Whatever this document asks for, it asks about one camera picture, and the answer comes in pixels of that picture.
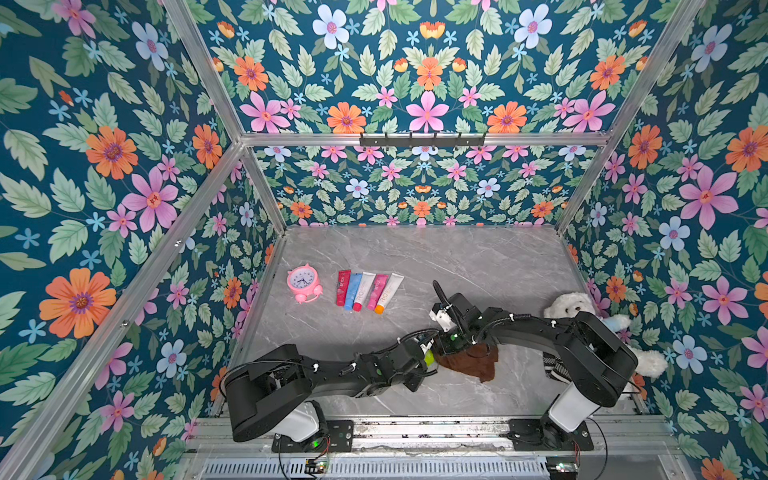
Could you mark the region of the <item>pink toothpaste tube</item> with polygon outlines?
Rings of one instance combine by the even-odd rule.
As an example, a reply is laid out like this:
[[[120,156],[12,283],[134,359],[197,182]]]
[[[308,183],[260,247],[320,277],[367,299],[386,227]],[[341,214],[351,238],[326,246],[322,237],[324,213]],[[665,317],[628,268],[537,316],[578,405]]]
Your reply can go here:
[[[370,292],[367,309],[374,311],[379,302],[379,299],[388,283],[389,276],[387,274],[377,274],[374,278],[372,290]]]

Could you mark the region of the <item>white toothpaste tube orange cap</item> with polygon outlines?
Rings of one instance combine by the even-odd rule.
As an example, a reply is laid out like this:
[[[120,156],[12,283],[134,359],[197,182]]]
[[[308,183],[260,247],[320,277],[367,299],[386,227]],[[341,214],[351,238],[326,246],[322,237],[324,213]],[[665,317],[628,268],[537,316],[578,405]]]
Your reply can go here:
[[[374,312],[381,315],[391,302],[393,296],[398,291],[400,285],[402,284],[404,280],[404,276],[393,273],[389,276],[389,279],[377,301],[377,304],[375,306]]]

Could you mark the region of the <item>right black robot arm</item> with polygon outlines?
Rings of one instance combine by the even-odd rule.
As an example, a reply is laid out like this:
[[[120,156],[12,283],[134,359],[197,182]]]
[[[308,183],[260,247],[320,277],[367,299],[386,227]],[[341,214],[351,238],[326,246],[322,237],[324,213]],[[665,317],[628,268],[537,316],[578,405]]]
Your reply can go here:
[[[519,451],[594,448],[587,420],[614,407],[638,366],[637,356],[596,315],[540,318],[488,307],[481,311],[460,293],[441,297],[429,312],[443,330],[435,350],[446,356],[478,344],[515,345],[560,360],[569,383],[539,419],[512,419],[507,438]]]

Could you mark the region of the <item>white toothpaste tube red cap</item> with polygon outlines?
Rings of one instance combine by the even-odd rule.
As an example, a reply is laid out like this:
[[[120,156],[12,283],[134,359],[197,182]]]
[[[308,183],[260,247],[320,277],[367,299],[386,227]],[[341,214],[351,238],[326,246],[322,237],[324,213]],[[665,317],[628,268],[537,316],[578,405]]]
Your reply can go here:
[[[361,274],[358,290],[353,300],[353,310],[355,312],[360,312],[362,310],[374,283],[375,277],[376,275],[370,272],[363,272]]]

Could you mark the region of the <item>magenta toothpaste tube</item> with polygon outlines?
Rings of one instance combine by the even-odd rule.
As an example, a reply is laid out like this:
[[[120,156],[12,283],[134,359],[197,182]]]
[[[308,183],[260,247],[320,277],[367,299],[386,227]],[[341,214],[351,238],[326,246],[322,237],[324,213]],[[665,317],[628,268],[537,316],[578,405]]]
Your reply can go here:
[[[343,307],[346,303],[346,296],[349,288],[349,282],[351,279],[350,270],[340,270],[337,275],[336,286],[336,305]]]

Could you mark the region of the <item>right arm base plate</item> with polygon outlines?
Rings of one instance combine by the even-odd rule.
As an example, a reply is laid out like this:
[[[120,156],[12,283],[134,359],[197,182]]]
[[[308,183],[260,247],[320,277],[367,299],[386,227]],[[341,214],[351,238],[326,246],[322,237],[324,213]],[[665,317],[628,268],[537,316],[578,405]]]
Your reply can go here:
[[[594,443],[585,422],[566,432],[548,418],[508,421],[506,437],[517,451],[593,451]]]

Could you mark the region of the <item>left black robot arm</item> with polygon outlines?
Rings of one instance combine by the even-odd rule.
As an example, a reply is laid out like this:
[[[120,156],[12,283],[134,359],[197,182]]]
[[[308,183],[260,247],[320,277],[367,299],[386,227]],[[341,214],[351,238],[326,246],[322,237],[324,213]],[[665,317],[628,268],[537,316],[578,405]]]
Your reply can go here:
[[[375,397],[398,385],[415,392],[435,373],[422,344],[413,338],[380,351],[356,353],[346,361],[317,360],[286,344],[236,367],[219,387],[233,440],[246,442],[266,434],[310,400]]]

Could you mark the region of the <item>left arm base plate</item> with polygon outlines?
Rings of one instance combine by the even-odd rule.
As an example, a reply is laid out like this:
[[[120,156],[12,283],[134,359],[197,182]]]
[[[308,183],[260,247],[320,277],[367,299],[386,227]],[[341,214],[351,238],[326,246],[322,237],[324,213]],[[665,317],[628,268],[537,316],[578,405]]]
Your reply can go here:
[[[354,438],[352,420],[328,420],[309,439],[295,442],[287,436],[275,435],[272,453],[349,453]]]

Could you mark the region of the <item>green toothpaste tube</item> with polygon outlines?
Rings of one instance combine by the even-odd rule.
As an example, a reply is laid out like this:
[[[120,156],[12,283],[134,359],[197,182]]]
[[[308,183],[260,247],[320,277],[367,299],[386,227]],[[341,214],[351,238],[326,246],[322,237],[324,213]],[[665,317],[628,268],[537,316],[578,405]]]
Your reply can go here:
[[[428,350],[424,356],[425,364],[428,368],[431,368],[435,364],[435,358],[431,350]]]

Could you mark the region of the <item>brown cloth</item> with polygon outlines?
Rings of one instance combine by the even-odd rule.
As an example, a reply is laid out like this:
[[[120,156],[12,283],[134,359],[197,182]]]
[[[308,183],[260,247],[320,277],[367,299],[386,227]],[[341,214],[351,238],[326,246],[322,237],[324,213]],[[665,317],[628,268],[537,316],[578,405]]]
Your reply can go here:
[[[442,367],[474,377],[481,383],[485,383],[495,378],[499,350],[497,346],[476,344],[463,352],[451,355],[436,354],[435,360]]]

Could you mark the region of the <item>blue toothpaste tube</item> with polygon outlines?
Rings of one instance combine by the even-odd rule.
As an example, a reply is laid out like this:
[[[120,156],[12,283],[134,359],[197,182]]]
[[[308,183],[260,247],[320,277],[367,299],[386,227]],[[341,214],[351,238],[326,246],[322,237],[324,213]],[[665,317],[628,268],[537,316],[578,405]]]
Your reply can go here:
[[[355,304],[355,298],[357,296],[357,292],[360,287],[360,283],[362,280],[362,274],[361,273],[352,273],[349,284],[347,287],[346,295],[345,295],[345,301],[344,301],[344,309],[346,311],[352,311],[353,306]]]

